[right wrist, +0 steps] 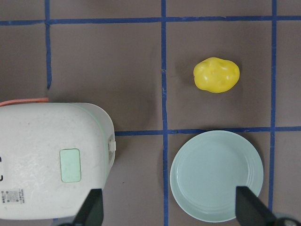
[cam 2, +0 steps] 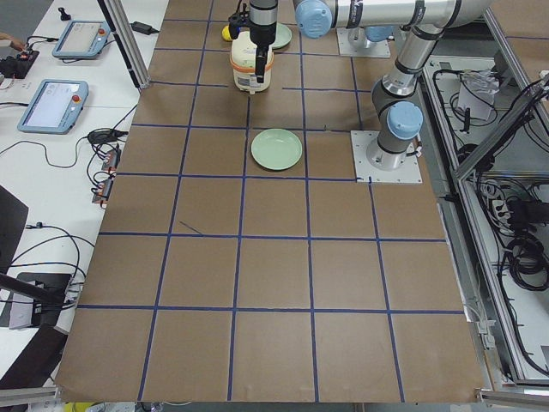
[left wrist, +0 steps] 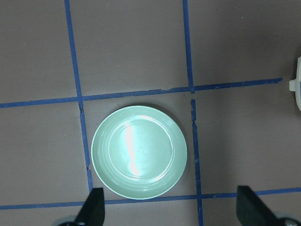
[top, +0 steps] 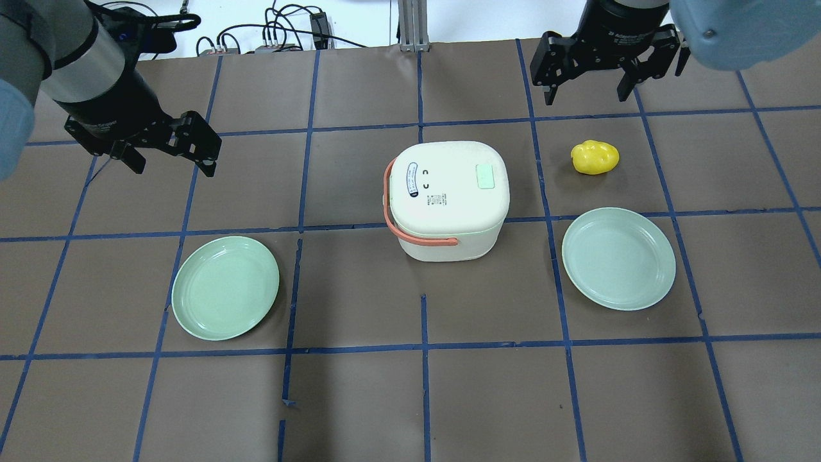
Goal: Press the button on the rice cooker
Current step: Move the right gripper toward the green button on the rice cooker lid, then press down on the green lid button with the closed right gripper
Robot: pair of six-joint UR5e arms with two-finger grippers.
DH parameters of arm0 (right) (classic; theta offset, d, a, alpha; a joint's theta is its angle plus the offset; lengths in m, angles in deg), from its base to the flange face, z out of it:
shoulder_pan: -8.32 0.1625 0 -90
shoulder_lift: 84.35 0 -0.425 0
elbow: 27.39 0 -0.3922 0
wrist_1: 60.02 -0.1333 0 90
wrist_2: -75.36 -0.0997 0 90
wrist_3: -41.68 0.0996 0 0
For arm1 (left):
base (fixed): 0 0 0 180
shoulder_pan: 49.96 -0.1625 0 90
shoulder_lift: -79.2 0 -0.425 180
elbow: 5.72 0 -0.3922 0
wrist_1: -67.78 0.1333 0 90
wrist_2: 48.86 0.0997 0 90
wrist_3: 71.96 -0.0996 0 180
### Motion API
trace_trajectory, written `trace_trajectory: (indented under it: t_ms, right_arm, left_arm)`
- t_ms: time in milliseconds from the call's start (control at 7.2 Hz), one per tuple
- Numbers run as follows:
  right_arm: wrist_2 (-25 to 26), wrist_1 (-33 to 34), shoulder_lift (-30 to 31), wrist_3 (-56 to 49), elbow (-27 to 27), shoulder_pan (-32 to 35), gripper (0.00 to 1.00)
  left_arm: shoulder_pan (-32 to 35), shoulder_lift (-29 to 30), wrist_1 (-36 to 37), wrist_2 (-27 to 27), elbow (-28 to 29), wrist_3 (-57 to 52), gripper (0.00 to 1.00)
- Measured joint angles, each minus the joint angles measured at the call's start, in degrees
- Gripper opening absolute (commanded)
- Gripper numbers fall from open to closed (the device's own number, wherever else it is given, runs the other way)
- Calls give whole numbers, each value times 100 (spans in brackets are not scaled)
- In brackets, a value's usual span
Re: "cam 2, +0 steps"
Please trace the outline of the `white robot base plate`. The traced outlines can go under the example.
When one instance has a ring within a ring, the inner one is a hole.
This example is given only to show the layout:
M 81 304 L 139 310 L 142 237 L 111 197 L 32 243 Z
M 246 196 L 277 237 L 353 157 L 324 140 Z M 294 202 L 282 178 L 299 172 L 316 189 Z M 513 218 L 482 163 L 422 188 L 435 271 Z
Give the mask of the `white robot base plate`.
M 423 183 L 412 141 L 401 154 L 379 147 L 376 130 L 352 130 L 351 141 L 356 180 L 360 183 L 419 185 Z

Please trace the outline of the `person hand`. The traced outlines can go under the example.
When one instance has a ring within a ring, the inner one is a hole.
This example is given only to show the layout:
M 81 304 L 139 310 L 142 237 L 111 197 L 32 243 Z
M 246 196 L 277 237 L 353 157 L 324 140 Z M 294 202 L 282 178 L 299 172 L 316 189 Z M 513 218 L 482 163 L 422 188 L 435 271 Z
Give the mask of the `person hand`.
M 0 46 L 1 47 L 10 47 L 16 51 L 23 51 L 26 47 L 26 43 L 22 40 L 7 34 L 7 33 L 0 33 Z

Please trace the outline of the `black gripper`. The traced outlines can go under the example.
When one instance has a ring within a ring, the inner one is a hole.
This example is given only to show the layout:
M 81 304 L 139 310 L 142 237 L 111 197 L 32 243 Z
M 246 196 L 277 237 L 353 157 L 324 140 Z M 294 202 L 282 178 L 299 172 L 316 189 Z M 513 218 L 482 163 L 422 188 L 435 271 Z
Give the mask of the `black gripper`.
M 264 83 L 268 47 L 275 42 L 277 23 L 276 0 L 250 0 L 250 39 L 256 48 L 256 80 Z

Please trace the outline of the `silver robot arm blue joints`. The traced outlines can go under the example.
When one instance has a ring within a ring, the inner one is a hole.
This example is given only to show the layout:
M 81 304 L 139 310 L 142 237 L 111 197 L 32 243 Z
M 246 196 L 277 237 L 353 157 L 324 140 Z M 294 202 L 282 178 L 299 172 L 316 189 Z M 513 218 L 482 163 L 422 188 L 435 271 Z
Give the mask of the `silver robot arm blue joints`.
M 489 1 L 295 1 L 295 19 L 306 37 L 318 39 L 343 27 L 392 26 L 409 29 L 392 70 L 371 92 L 381 131 L 382 151 L 397 155 L 420 132 L 421 110 L 405 99 L 445 29 L 468 24 L 491 5 Z

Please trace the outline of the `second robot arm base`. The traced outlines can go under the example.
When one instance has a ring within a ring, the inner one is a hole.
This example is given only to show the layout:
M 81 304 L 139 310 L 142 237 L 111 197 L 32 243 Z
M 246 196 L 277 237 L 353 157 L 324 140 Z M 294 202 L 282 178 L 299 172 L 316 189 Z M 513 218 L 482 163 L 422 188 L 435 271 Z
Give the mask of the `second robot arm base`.
M 392 33 L 392 26 L 355 27 L 347 30 L 347 38 L 355 49 L 366 49 L 385 41 Z

